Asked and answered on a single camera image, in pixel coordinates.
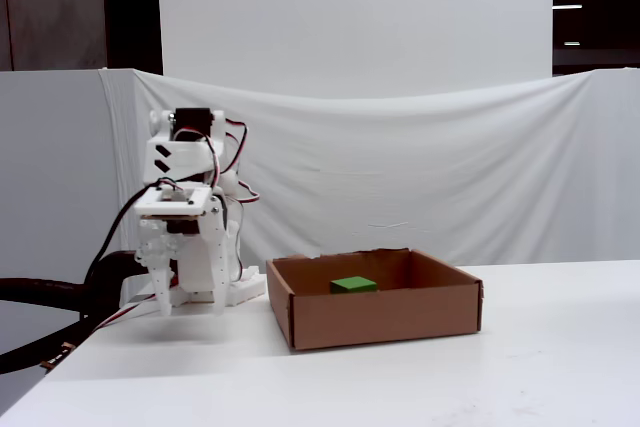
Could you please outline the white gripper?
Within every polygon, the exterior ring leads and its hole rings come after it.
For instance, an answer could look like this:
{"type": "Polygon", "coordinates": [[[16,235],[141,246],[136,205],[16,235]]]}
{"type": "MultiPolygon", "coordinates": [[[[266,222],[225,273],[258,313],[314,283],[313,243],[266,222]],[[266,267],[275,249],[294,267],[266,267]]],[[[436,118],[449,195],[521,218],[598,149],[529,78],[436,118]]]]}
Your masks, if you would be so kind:
{"type": "Polygon", "coordinates": [[[195,234],[170,233],[169,218],[142,218],[135,260],[151,275],[151,282],[163,316],[170,316],[171,262],[177,263],[178,286],[187,293],[212,292],[213,313],[223,314],[230,284],[227,231],[222,207],[207,205],[200,217],[178,218],[194,222],[195,234]]]}

